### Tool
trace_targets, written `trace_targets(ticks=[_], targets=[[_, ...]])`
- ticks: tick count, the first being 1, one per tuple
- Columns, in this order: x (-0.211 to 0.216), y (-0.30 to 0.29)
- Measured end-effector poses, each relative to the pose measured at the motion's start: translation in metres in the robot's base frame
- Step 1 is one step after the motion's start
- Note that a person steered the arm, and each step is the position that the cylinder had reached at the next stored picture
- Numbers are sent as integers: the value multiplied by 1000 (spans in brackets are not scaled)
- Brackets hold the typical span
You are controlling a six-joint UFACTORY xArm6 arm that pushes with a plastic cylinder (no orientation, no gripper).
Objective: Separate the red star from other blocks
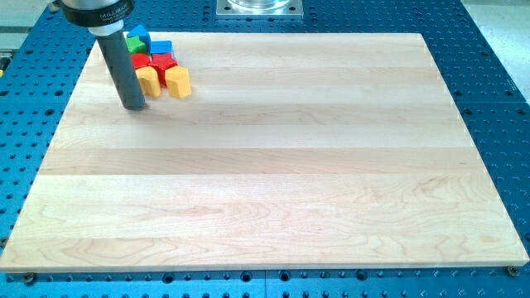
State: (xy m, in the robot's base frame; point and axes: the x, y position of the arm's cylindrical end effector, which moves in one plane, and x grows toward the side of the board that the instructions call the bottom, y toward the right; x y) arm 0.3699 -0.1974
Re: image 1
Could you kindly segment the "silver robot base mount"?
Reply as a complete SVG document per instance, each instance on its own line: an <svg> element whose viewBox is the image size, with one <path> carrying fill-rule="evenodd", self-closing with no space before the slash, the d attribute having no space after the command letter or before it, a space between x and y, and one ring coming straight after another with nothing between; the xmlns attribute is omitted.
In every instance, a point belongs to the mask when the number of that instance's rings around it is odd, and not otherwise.
<svg viewBox="0 0 530 298"><path fill-rule="evenodd" d="M302 17L302 0L217 0L217 17Z"/></svg>

